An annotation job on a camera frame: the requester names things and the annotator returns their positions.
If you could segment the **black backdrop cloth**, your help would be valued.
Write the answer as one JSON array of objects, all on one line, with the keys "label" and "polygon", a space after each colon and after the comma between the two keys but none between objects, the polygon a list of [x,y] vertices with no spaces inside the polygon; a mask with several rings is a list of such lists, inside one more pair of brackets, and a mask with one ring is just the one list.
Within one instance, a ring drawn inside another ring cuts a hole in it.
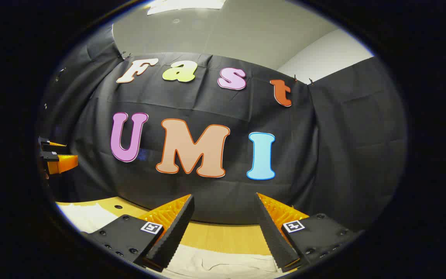
[{"label": "black backdrop cloth", "polygon": [[[113,29],[60,64],[43,98],[39,134],[65,144],[78,166],[50,179],[57,202],[121,197],[156,208],[191,194],[193,220],[256,224],[256,193],[350,229],[389,204],[404,167],[407,126],[398,91],[373,57],[306,85],[278,71],[207,53],[122,58]],[[193,140],[226,126],[225,175],[203,177],[186,158],[156,170],[180,119]]]}]

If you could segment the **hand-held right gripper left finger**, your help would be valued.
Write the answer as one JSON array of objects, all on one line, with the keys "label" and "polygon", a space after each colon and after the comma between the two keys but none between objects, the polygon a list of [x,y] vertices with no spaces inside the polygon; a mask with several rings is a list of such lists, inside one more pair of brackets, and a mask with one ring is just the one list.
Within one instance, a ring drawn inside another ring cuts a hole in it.
[{"label": "hand-held right gripper left finger", "polygon": [[126,261],[161,272],[177,251],[194,208],[193,195],[186,195],[139,217],[123,214],[86,238]]}]

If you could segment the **white jeans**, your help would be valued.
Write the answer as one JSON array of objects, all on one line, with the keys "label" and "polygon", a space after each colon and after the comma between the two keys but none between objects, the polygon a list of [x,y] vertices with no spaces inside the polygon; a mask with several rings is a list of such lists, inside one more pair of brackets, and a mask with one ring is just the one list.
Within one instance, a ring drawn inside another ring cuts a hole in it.
[{"label": "white jeans", "polygon": [[[117,219],[98,203],[58,207],[85,233],[93,233]],[[285,275],[270,255],[219,253],[185,245],[179,245],[168,267],[156,274],[170,279],[275,279]]]}]

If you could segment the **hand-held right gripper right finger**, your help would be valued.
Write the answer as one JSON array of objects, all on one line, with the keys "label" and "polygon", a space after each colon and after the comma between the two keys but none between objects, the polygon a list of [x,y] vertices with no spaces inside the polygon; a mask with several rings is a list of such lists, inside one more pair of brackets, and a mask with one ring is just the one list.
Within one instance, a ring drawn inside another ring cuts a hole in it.
[{"label": "hand-held right gripper right finger", "polygon": [[256,194],[256,216],[268,249],[283,272],[319,265],[364,233],[323,213],[306,215],[261,193]]}]

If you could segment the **ceiling light panel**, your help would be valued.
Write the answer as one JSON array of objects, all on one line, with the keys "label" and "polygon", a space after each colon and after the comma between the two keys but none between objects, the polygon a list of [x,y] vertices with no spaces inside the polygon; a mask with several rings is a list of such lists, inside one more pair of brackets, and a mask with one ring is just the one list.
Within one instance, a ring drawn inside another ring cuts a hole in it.
[{"label": "ceiling light panel", "polygon": [[160,14],[167,11],[184,9],[214,9],[223,7],[226,0],[155,0],[147,6],[147,16]]}]

